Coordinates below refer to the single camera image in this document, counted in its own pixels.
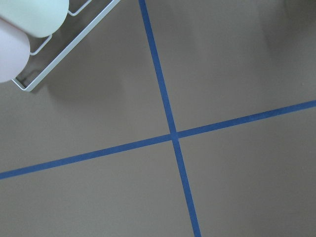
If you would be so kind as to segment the white cup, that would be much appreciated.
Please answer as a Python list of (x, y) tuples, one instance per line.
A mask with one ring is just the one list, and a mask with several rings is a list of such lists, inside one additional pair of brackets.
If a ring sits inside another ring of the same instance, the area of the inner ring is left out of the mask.
[(68, 14), (68, 0), (1, 0), (0, 17), (36, 38), (56, 32)]

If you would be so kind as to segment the pink cup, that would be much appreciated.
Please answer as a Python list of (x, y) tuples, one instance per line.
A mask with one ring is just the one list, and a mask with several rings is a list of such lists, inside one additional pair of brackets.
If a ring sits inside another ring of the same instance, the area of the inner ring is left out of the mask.
[(30, 57), (28, 36), (20, 29), (0, 21), (0, 81), (16, 78), (25, 68)]

